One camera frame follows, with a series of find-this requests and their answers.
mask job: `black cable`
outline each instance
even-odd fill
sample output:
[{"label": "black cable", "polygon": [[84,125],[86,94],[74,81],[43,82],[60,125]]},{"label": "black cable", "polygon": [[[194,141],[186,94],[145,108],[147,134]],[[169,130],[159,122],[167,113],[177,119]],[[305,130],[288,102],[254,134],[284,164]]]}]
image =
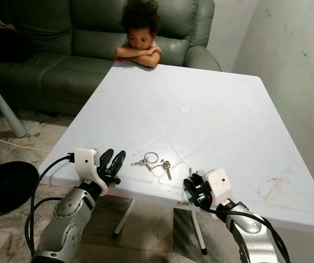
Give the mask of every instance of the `black cable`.
[{"label": "black cable", "polygon": [[[36,189],[37,186],[40,184],[42,178],[44,177],[44,175],[49,171],[49,169],[51,169],[53,166],[55,166],[57,163],[66,160],[66,159],[71,159],[73,158],[73,155],[68,155],[62,158],[59,158],[57,161],[54,161],[49,167],[47,167],[47,169],[41,174],[41,176],[38,178],[35,187],[32,191],[32,195],[31,195],[31,201],[30,201],[30,211],[32,211],[34,209],[34,203],[35,203],[35,193],[36,193]],[[34,216],[32,215],[30,218],[30,241],[31,241],[31,245],[32,248],[34,248],[35,244],[34,244]]]},{"label": "black cable", "polygon": [[46,201],[52,201],[52,200],[62,200],[62,198],[61,198],[61,197],[48,197],[48,198],[42,199],[41,201],[39,201],[39,202],[33,207],[33,209],[31,209],[29,215],[28,215],[27,218],[26,218],[24,233],[25,233],[26,244],[27,244],[27,246],[28,246],[29,249],[30,249],[31,256],[34,255],[35,246],[34,246],[34,244],[31,243],[31,239],[30,239],[30,237],[29,237],[29,231],[28,231],[29,222],[30,222],[31,218],[33,218],[33,215],[34,215],[35,210],[36,210],[41,204],[43,204],[43,203],[46,202]]},{"label": "black cable", "polygon": [[288,255],[288,251],[287,251],[286,245],[284,244],[282,238],[279,236],[279,234],[276,232],[276,230],[273,228],[271,223],[266,218],[262,217],[262,219],[260,219],[260,218],[258,218],[255,215],[247,214],[247,213],[243,213],[243,212],[237,212],[237,211],[217,211],[217,210],[212,210],[212,209],[209,209],[209,208],[201,205],[198,201],[195,201],[195,205],[199,206],[199,208],[201,208],[202,210],[204,210],[204,211],[206,211],[208,213],[215,214],[215,215],[218,215],[218,214],[241,215],[241,216],[246,216],[248,218],[254,219],[257,222],[263,224],[264,226],[266,226],[271,231],[273,240],[274,240],[278,250],[282,254],[283,258],[285,259],[285,261],[287,263],[290,263],[290,259],[289,259],[289,255]]}]

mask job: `gray stool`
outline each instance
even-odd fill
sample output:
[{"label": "gray stool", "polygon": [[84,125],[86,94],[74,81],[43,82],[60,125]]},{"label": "gray stool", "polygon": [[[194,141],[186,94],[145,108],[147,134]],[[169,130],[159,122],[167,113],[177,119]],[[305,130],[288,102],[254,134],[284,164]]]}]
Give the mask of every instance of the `gray stool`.
[{"label": "gray stool", "polygon": [[2,98],[0,94],[0,111],[6,118],[9,126],[12,128],[15,136],[17,137],[23,137],[26,135],[26,129],[21,124],[21,122],[18,120],[14,112],[10,109],[6,101]]}]

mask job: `white cable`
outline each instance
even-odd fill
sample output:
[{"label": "white cable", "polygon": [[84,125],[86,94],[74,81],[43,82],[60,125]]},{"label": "white cable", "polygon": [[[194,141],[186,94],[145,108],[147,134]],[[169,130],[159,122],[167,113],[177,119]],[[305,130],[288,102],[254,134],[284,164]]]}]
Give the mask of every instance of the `white cable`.
[{"label": "white cable", "polygon": [[14,145],[16,147],[21,147],[21,148],[26,148],[26,149],[35,150],[35,151],[41,151],[41,152],[49,152],[49,151],[45,151],[45,150],[35,149],[35,148],[31,148],[31,147],[26,147],[26,146],[20,146],[20,145],[17,145],[17,144],[12,144],[11,142],[7,142],[7,141],[3,141],[3,140],[0,140],[0,141],[4,142],[5,144]]}]

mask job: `black round object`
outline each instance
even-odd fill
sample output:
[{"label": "black round object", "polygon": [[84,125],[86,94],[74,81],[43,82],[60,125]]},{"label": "black round object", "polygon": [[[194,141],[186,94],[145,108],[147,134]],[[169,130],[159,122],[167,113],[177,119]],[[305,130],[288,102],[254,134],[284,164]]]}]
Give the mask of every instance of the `black round object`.
[{"label": "black round object", "polygon": [[0,165],[0,215],[24,204],[38,180],[37,169],[26,162]]}]

